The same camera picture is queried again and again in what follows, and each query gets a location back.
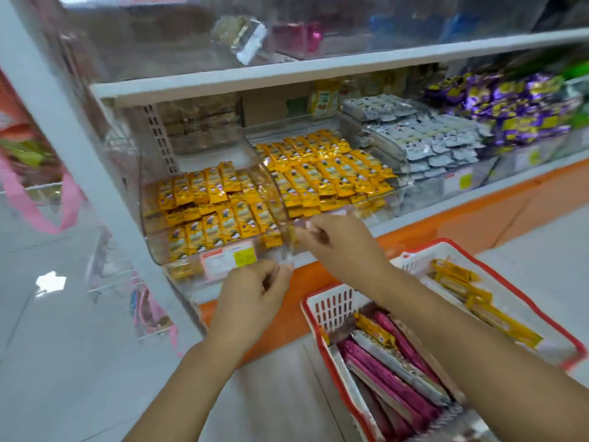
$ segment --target price label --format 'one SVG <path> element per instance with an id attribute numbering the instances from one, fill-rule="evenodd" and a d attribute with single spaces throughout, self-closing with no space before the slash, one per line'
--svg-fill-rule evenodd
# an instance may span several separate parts
<path id="1" fill-rule="evenodd" d="M 468 191 L 472 189 L 472 167 L 457 170 L 446 175 L 444 179 L 444 195 L 453 192 Z"/>
<path id="2" fill-rule="evenodd" d="M 516 172 L 529 169 L 537 166 L 542 161 L 542 153 L 538 146 L 529 149 L 520 150 L 515 155 L 515 170 Z"/>
<path id="3" fill-rule="evenodd" d="M 233 268 L 257 261 L 256 249 L 251 240 L 210 250 L 200 255 L 200 263 L 208 280 L 221 279 Z"/>

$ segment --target floor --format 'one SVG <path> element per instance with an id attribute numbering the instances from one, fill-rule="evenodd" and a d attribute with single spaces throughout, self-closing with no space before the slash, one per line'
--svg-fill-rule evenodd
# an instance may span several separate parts
<path id="1" fill-rule="evenodd" d="M 61 236 L 31 231 L 2 205 L 0 223 L 0 440 L 121 440 L 174 371 L 175 350 L 166 336 L 137 340 L 126 295 L 87 294 L 91 211 Z M 585 345 L 587 223 L 589 206 L 480 255 Z M 64 289 L 40 295 L 35 281 L 52 271 Z M 589 363 L 571 375 L 589 386 Z M 236 372 L 201 440 L 360 439 L 307 336 Z"/>

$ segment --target pink snack packet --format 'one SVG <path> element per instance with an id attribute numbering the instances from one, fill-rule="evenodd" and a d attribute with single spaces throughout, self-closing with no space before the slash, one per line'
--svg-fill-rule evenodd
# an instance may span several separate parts
<path id="1" fill-rule="evenodd" d="M 393 321 L 389 319 L 388 316 L 386 316 L 386 314 L 383 312 L 376 312 L 374 315 L 374 321 L 376 321 L 384 330 L 395 337 L 399 352 L 407 359 L 408 362 L 413 364 L 413 366 L 422 371 L 430 379 L 440 384 L 438 376 L 413 348 L 405 334 L 401 332 L 401 330 L 395 325 L 395 323 L 393 323 Z"/>
<path id="2" fill-rule="evenodd" d="M 405 384 L 399 377 L 390 372 L 379 361 L 353 341 L 345 342 L 344 360 L 355 364 L 369 379 L 381 387 L 394 401 L 399 402 L 404 410 L 400 412 L 416 429 L 423 430 L 429 421 L 438 416 L 438 409 Z"/>

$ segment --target white shelf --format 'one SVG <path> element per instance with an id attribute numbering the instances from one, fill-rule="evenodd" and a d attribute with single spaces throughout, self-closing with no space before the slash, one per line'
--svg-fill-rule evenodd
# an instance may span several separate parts
<path id="1" fill-rule="evenodd" d="M 587 39 L 589 39 L 589 28 L 579 28 L 300 62 L 95 83 L 91 87 L 98 99 L 113 99 L 115 107 L 131 107 L 508 51 L 584 42 Z"/>
<path id="2" fill-rule="evenodd" d="M 470 192 L 465 192 L 459 196 L 456 196 L 452 199 L 448 199 L 445 201 L 441 201 L 440 203 L 428 206 L 423 209 L 419 209 L 415 212 L 409 213 L 407 215 L 403 215 L 401 217 L 394 218 L 387 222 L 381 223 L 379 225 L 373 226 L 370 228 L 370 231 L 374 237 L 383 236 L 385 234 L 391 233 L 396 231 L 400 228 L 408 226 L 412 223 L 419 222 L 421 220 L 427 219 L 436 214 L 440 214 L 444 211 L 447 211 L 452 208 L 456 208 L 461 204 L 467 203 L 472 200 L 480 199 L 486 195 L 492 194 L 494 192 L 500 191 L 502 189 L 511 187 L 513 185 L 522 183 L 523 181 L 530 180 L 535 177 L 539 177 L 541 175 L 547 174 L 553 170 L 560 169 L 562 167 L 569 166 L 571 164 L 578 163 L 579 161 L 583 161 L 589 158 L 589 150 L 585 150 L 583 152 L 579 152 L 575 155 L 571 155 L 569 157 L 561 158 L 556 161 L 551 161 L 550 163 L 542 164 L 541 166 L 534 167 L 533 169 L 526 170 L 522 173 L 514 175 L 509 178 L 505 178 L 504 180 L 497 181 L 496 183 L 492 183 L 479 189 L 475 189 Z M 315 262 L 317 259 L 313 257 L 310 252 L 304 252 L 297 254 L 293 258 L 293 263 L 295 264 L 295 268 L 303 267 L 308 265 L 309 263 Z M 194 304 L 203 304 L 205 302 L 211 301 L 213 299 L 217 299 L 218 294 L 221 290 L 221 282 L 216 284 L 210 285 L 202 290 L 198 290 L 192 294 L 191 301 Z"/>

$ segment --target cardboard box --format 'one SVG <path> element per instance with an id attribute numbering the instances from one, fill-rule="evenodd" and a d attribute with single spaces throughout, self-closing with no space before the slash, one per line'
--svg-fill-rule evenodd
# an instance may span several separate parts
<path id="1" fill-rule="evenodd" d="M 244 126 L 257 126 L 307 114 L 312 82 L 240 92 Z"/>

